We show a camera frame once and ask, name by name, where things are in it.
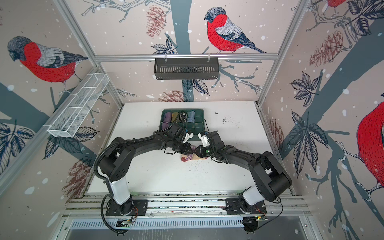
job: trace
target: wall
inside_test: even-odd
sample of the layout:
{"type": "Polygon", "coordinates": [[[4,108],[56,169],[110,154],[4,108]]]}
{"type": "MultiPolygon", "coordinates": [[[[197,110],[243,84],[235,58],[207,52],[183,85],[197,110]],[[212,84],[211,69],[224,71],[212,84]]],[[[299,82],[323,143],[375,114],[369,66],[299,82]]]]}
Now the wall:
{"type": "MultiPolygon", "coordinates": [[[[72,91],[92,66],[52,1],[2,1],[0,16],[1,177],[69,95],[59,94],[64,90],[63,81],[65,89],[72,91]],[[41,51],[31,51],[24,45],[8,48],[9,41],[17,36],[59,49],[41,47],[46,51],[40,57],[41,51]],[[26,59],[20,61],[23,54],[26,59]]],[[[95,154],[117,112],[117,105],[105,92],[74,138],[51,137],[42,143],[0,198],[0,239],[51,237],[66,202],[83,192],[95,154]]]]}
{"type": "MultiPolygon", "coordinates": [[[[222,7],[255,47],[277,53],[298,0],[68,0],[74,17],[98,55],[217,53],[228,43],[208,39],[205,15],[222,7]]],[[[257,53],[240,48],[235,53],[257,53]]],[[[124,101],[237,101],[258,99],[272,61],[222,61],[220,81],[154,79],[153,62],[103,63],[124,101]],[[149,88],[142,83],[149,83],[149,88]]]]}
{"type": "Polygon", "coordinates": [[[312,2],[262,109],[323,238],[382,239],[382,1],[312,2]]]}

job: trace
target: black mesh basket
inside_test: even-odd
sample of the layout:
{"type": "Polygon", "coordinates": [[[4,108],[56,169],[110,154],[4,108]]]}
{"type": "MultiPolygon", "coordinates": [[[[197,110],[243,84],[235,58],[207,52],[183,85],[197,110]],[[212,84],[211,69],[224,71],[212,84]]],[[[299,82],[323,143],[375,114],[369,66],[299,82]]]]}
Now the black mesh basket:
{"type": "Polygon", "coordinates": [[[156,79],[216,79],[218,58],[156,58],[156,79]]]}

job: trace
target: white tabletop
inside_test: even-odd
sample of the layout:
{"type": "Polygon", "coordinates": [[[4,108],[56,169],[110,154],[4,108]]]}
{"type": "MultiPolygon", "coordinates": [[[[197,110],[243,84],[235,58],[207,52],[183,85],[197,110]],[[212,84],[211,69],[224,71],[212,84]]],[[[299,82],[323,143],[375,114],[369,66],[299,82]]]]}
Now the white tabletop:
{"type": "MultiPolygon", "coordinates": [[[[126,103],[111,139],[147,137],[159,129],[161,112],[167,108],[201,108],[210,131],[218,131],[226,145],[253,152],[270,151],[262,122],[252,101],[126,103]]],[[[190,142],[201,145],[201,142],[190,142]]],[[[150,151],[135,157],[126,174],[133,194],[229,193],[255,185],[251,173],[233,164],[211,159],[182,162],[180,154],[150,151]]],[[[94,177],[88,193],[107,193],[103,181],[94,177]]]]}

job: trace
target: green organizer box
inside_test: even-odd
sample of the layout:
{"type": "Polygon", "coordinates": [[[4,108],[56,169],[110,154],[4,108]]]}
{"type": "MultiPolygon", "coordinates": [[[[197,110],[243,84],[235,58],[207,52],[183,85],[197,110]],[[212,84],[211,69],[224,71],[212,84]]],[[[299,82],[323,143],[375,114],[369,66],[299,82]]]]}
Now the green organizer box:
{"type": "Polygon", "coordinates": [[[185,128],[189,132],[192,132],[194,136],[188,141],[200,141],[198,134],[201,131],[205,131],[204,127],[204,110],[203,109],[193,109],[193,108],[184,108],[184,109],[164,109],[163,112],[161,113],[161,120],[160,120],[160,126],[159,126],[159,131],[161,131],[161,124],[163,123],[163,118],[164,118],[164,113],[171,112],[171,113],[179,113],[180,111],[184,111],[187,114],[190,113],[191,111],[195,111],[195,122],[175,122],[175,123],[170,123],[169,125],[172,124],[177,124],[182,128],[185,128]]]}

